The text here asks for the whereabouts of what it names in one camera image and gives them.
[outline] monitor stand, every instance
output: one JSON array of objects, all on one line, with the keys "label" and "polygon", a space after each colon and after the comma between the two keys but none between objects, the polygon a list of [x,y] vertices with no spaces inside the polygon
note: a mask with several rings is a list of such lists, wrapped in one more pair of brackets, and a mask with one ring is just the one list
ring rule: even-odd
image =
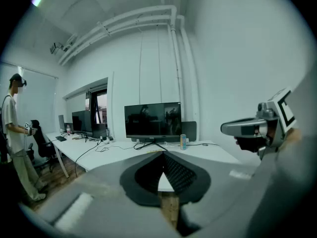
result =
[{"label": "monitor stand", "polygon": [[135,150],[141,150],[142,148],[150,146],[150,145],[157,145],[158,147],[160,147],[160,148],[164,149],[165,151],[167,151],[164,147],[162,147],[161,145],[157,144],[155,139],[152,142],[150,142],[150,143],[148,143],[146,145],[143,145],[143,146],[140,146],[138,148],[135,148]]}]

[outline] black monitor screen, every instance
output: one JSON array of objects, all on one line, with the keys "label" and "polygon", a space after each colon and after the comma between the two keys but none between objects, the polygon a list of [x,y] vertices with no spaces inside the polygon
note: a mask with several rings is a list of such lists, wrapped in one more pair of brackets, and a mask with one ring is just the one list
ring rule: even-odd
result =
[{"label": "black monitor screen", "polygon": [[58,116],[58,120],[59,120],[59,127],[65,131],[65,123],[64,123],[64,116],[60,115]]},{"label": "black monitor screen", "polygon": [[90,111],[72,113],[74,131],[92,132]]},{"label": "black monitor screen", "polygon": [[178,137],[182,132],[178,102],[126,106],[124,115],[127,137]]}]

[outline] wooden floor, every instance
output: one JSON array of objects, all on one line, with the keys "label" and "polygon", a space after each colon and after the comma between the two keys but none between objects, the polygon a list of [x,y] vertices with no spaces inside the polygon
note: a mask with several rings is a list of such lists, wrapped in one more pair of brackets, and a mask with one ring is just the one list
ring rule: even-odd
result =
[{"label": "wooden floor", "polygon": [[[44,188],[42,192],[47,194],[46,199],[39,202],[34,202],[28,197],[26,193],[24,193],[24,195],[22,196],[22,202],[30,207],[32,210],[39,210],[48,198],[52,197],[56,192],[58,192],[76,179],[75,163],[66,156],[62,157],[62,160],[69,175],[69,178],[66,178],[58,161],[54,164],[52,173],[50,172],[48,166],[39,172],[41,175],[41,179],[48,182],[48,186]],[[82,174],[85,173],[85,170],[77,165],[76,172],[78,177],[80,177]]]}]

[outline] roller blind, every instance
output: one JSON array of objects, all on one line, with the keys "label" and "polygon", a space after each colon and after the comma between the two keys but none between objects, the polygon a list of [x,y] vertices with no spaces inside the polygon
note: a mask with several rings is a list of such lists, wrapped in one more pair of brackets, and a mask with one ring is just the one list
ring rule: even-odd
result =
[{"label": "roller blind", "polygon": [[[8,94],[11,77],[18,72],[19,69],[17,66],[0,62],[0,105],[2,105],[3,99]],[[17,103],[16,94],[14,94],[13,98],[15,100],[15,103]]]}]

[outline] ceiling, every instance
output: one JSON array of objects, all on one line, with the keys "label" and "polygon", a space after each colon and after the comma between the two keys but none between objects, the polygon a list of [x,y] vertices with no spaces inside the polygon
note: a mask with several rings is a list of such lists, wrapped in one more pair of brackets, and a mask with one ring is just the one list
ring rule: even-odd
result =
[{"label": "ceiling", "polygon": [[[187,0],[164,0],[184,14]],[[87,33],[103,22],[138,8],[161,5],[161,0],[42,0],[38,8],[52,24],[68,34]]]}]

